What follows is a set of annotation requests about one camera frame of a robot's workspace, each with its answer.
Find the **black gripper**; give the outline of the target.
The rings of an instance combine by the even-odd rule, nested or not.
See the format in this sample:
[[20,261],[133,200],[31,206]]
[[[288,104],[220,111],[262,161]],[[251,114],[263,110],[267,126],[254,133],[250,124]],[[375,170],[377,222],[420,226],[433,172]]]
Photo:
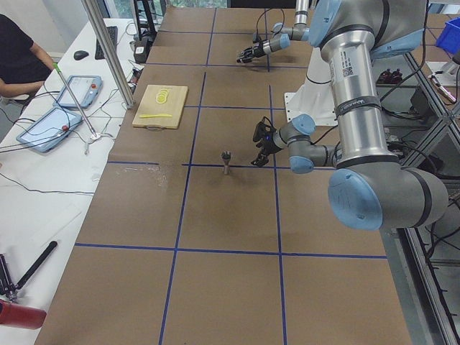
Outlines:
[[252,48],[247,48],[241,51],[237,57],[236,61],[238,63],[250,63],[254,58],[260,58],[265,55],[263,43],[259,42],[257,44],[253,44]]
[[250,162],[253,166],[265,166],[268,163],[268,156],[277,153],[277,145],[271,136],[263,136],[259,141],[260,152]]

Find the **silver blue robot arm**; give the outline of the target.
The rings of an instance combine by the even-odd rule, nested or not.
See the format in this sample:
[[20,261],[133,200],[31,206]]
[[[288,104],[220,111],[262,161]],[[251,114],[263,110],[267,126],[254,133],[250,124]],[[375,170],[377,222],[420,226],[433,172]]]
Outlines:
[[315,166],[334,166],[328,200],[335,217],[354,229],[379,230],[419,227],[435,223],[445,213],[448,192],[432,173],[403,167],[390,152],[381,118],[381,102],[372,75],[372,61],[410,52],[423,41],[428,14],[426,1],[321,1],[312,20],[308,3],[296,5],[295,23],[274,28],[273,36],[253,37],[253,44],[237,60],[248,63],[292,41],[306,41],[319,49],[331,72],[339,147],[311,141],[315,122],[301,114],[285,126],[258,123],[253,140],[259,148],[254,165],[269,156],[289,152],[294,173]]
[[292,27],[284,25],[285,13],[282,9],[283,21],[277,23],[272,28],[272,37],[262,39],[259,35],[259,20],[270,11],[266,9],[256,22],[256,31],[252,36],[252,45],[240,52],[236,61],[238,63],[250,63],[255,58],[268,56],[279,50],[283,50],[290,46],[292,41],[307,41],[309,36],[309,28],[307,27],[308,10],[311,7],[311,1],[296,1],[295,5],[295,20]]

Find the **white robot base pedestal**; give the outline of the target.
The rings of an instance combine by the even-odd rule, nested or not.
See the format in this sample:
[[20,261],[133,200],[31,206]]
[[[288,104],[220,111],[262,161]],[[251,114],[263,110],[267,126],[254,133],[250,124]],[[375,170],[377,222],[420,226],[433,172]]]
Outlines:
[[317,126],[337,125],[330,68],[319,48],[312,51],[303,85],[295,93],[285,93],[285,109],[288,121],[307,114]]

